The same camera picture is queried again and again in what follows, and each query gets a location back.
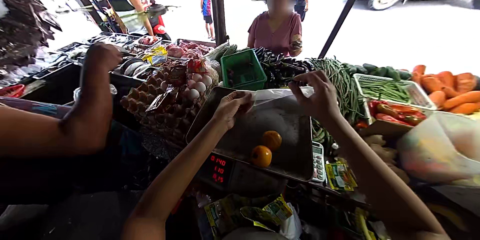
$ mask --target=boy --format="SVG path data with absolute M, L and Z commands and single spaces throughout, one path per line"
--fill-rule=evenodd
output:
M 212 13 L 210 11 L 211 0 L 200 0 L 201 13 L 205 20 L 205 29 L 207 30 L 208 38 L 215 40 L 215 33 L 212 25 Z

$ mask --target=vendor's hand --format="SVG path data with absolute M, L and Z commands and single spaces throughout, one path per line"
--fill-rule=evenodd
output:
M 302 41 L 301 40 L 296 40 L 296 41 L 293 41 L 291 44 L 290 44 L 290 48 L 292 49 L 292 51 L 298 51 L 302 48 Z
M 229 130 L 235 124 L 235 116 L 248 112 L 252 105 L 251 93 L 243 91 L 232 92 L 222 98 L 212 119 L 218 121 L 220 125 L 225 125 L 226 130 Z
M 122 54 L 115 46 L 97 42 L 88 49 L 85 65 L 88 68 L 94 67 L 96 69 L 111 71 L 116 68 L 121 61 Z
M 319 120 L 322 124 L 327 124 L 337 117 L 342 117 L 337 104 L 337 90 L 323 71 L 300 74 L 293 80 L 308 83 L 315 90 L 313 95 L 306 97 L 295 82 L 288 84 L 293 95 L 297 98 L 298 104 L 303 107 L 307 115 Z

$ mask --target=orange tomato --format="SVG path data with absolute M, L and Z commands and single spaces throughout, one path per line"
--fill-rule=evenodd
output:
M 268 147 L 268 149 L 275 151 L 279 149 L 282 144 L 282 136 L 274 130 L 266 131 L 261 138 L 261 143 Z
M 268 167 L 272 162 L 272 151 L 263 145 L 256 146 L 251 151 L 251 162 L 260 168 Z

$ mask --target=street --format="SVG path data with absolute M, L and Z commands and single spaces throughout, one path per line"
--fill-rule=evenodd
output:
M 182 7 L 164 15 L 172 39 L 207 41 L 199 0 L 178 1 Z M 382 11 L 368 10 L 366 2 L 356 1 L 328 57 L 408 70 L 424 64 L 428 73 L 480 73 L 480 10 L 471 9 L 468 0 L 409 1 Z M 318 57 L 344 5 L 343 0 L 310 0 L 298 58 Z M 267 5 L 261 0 L 224 0 L 224 6 L 230 43 L 243 48 L 252 21 Z

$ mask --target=white egg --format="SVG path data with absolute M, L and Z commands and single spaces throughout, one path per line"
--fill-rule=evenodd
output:
M 193 79 L 189 79 L 187 82 L 188 89 L 192 89 L 194 87 L 195 81 Z
M 206 86 L 209 87 L 212 84 L 212 78 L 210 76 L 204 75 L 201 79 L 201 82 Z
M 198 90 L 198 92 L 200 92 L 200 93 L 203 93 L 203 92 L 205 92 L 205 90 L 207 90 L 207 86 L 205 86 L 205 84 L 201 81 L 195 83 L 195 85 L 193 87 L 196 90 Z
M 165 90 L 167 90 L 167 87 L 169 86 L 169 84 L 167 83 L 166 80 L 164 80 L 161 84 L 160 84 L 160 89 L 162 89 L 164 92 Z
M 188 98 L 189 100 L 195 100 L 195 99 L 197 99 L 197 98 L 199 98 L 199 97 L 200 97 L 200 93 L 199 93 L 197 90 L 195 90 L 195 89 L 190 89 L 190 90 L 188 91 L 188 97 L 187 97 L 187 98 Z
M 202 80 L 202 76 L 198 73 L 195 73 L 191 78 L 196 82 L 199 82 Z

